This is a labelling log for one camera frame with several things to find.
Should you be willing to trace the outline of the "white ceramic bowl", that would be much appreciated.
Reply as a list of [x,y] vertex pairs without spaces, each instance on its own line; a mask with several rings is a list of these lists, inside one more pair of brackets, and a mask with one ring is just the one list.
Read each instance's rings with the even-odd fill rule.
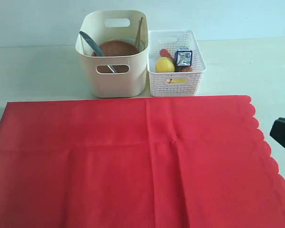
[[129,43],[131,43],[132,45],[136,46],[137,48],[139,48],[139,51],[140,51],[140,52],[144,51],[144,49],[145,49],[145,45],[144,45],[144,43],[143,43],[142,41],[140,41],[140,43],[136,45],[136,44],[135,44],[135,42],[136,42],[136,39],[135,39],[135,38],[125,38],[124,40],[125,40],[126,42],[129,42]]

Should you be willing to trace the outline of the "orange cheese wedge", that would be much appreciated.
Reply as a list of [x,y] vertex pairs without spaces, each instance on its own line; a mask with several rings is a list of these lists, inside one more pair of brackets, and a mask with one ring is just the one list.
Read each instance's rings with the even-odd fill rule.
[[171,84],[183,84],[186,83],[188,80],[186,78],[174,78],[170,80]]

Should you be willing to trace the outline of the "red table cloth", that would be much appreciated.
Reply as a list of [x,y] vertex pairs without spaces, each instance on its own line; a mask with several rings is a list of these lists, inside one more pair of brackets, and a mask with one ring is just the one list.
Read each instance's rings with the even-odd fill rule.
[[285,228],[247,95],[10,102],[0,228]]

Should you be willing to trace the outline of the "orange carrot piece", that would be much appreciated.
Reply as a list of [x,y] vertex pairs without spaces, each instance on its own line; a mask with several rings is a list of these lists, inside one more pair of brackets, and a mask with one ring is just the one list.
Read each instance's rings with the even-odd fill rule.
[[177,72],[193,72],[193,67],[191,67],[191,66],[180,66],[177,68]]

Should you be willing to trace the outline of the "brown wooden plate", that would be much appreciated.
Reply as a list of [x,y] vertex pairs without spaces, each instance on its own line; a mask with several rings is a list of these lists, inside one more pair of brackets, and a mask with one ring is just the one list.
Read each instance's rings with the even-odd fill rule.
[[[124,57],[132,56],[140,53],[139,49],[128,41],[123,40],[110,40],[102,43],[96,49],[93,49],[92,57]],[[101,74],[114,74],[126,73],[129,71],[127,65],[98,65],[98,73]]]

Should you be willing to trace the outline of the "white woven plastic basket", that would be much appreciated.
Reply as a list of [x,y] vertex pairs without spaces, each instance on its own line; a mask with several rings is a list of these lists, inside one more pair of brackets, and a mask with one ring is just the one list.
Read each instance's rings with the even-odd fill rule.
[[[155,65],[161,57],[160,50],[164,48],[174,57],[176,50],[182,46],[193,51],[193,72],[177,72],[176,67],[175,72],[157,73]],[[195,95],[206,70],[197,40],[191,30],[150,30],[147,67],[152,96]],[[174,78],[186,78],[188,81],[183,84],[171,84],[170,80]]]

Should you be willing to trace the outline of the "yellow lemon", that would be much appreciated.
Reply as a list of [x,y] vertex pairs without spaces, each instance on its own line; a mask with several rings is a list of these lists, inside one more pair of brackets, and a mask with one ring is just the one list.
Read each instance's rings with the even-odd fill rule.
[[160,57],[155,65],[157,73],[170,73],[175,71],[174,62],[168,57]]

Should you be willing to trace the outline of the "red sausage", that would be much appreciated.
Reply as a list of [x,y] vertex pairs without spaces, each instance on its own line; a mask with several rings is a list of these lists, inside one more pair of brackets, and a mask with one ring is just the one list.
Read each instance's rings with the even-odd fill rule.
[[167,58],[171,59],[172,61],[174,61],[174,58],[172,57],[170,52],[164,48],[160,50],[160,56],[161,57],[167,57]]

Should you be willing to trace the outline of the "blue white milk carton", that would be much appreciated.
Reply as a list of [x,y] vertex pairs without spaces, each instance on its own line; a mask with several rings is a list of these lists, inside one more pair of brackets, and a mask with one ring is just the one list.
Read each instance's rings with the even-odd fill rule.
[[192,66],[193,51],[186,46],[182,46],[176,50],[174,59],[176,66],[189,67]]

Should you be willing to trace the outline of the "silver table knife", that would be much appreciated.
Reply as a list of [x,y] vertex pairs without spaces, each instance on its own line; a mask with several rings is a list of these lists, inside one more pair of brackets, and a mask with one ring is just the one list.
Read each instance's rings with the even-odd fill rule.
[[[106,57],[106,55],[104,54],[103,50],[97,45],[97,43],[88,34],[86,34],[83,31],[79,31],[79,34],[99,57]],[[112,65],[106,65],[106,67],[113,74],[117,74],[118,73],[116,71],[116,69]]]

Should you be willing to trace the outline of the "cream plastic bin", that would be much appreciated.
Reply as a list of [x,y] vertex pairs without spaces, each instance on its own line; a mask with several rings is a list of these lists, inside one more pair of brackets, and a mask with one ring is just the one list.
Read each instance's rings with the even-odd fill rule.
[[[146,15],[136,10],[104,10],[88,14],[80,28],[98,46],[110,40],[135,38],[142,41],[144,51],[124,57],[92,57],[93,49],[80,36],[76,40],[76,51],[93,95],[100,98],[133,97],[145,88],[148,54],[148,25]],[[127,65],[129,71],[117,74],[101,74],[98,65]]]

